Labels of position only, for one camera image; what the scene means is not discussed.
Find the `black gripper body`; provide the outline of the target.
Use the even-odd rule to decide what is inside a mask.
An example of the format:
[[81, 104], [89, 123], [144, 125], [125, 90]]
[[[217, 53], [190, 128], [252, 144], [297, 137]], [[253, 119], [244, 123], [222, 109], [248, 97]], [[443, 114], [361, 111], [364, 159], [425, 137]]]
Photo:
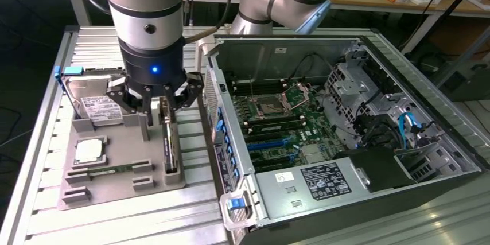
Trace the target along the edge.
[[118, 46], [126, 76], [132, 83], [178, 88], [186, 80], [182, 67], [184, 38], [158, 50], [132, 48], [120, 38]]

